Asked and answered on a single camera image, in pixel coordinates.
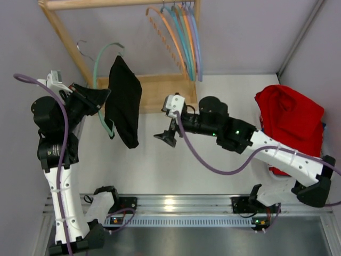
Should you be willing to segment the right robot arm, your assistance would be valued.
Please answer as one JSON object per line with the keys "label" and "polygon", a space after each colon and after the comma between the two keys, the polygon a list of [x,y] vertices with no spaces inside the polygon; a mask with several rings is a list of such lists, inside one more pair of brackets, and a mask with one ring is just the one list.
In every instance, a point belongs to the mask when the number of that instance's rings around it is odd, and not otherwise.
{"label": "right robot arm", "polygon": [[[254,125],[230,117],[227,104],[217,97],[207,96],[199,101],[199,112],[188,112],[185,98],[180,94],[166,97],[162,112],[171,118],[168,130],[154,137],[171,147],[176,146],[175,135],[183,138],[194,157],[210,171],[220,175],[235,175],[253,159],[276,167],[290,179],[281,179],[271,184],[257,184],[252,188],[248,201],[251,207],[272,207],[290,201],[293,197],[314,208],[329,207],[327,202],[335,159],[304,154],[266,135]],[[189,141],[188,133],[215,137],[216,144],[230,152],[246,157],[246,161],[233,171],[218,170],[199,156]]]}

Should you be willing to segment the black trousers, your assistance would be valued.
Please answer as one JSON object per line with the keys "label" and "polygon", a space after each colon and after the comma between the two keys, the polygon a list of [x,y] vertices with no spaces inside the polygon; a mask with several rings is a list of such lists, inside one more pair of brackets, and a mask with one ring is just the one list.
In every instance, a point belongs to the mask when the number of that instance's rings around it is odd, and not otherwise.
{"label": "black trousers", "polygon": [[142,86],[121,56],[117,56],[109,72],[104,120],[115,128],[125,146],[134,149],[139,145],[138,125]]}

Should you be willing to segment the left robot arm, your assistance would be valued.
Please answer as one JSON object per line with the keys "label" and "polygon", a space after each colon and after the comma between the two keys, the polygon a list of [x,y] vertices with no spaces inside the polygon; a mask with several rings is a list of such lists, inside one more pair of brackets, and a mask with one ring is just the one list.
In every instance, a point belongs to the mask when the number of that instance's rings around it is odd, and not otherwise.
{"label": "left robot arm", "polygon": [[106,102],[110,89],[89,89],[77,84],[60,86],[57,95],[43,79],[33,80],[50,95],[31,106],[39,127],[37,157],[49,184],[55,214],[55,244],[50,255],[73,255],[104,246],[104,221],[118,194],[114,186],[95,190],[87,212],[83,211],[78,189],[79,140],[74,129],[84,116],[96,114]]}

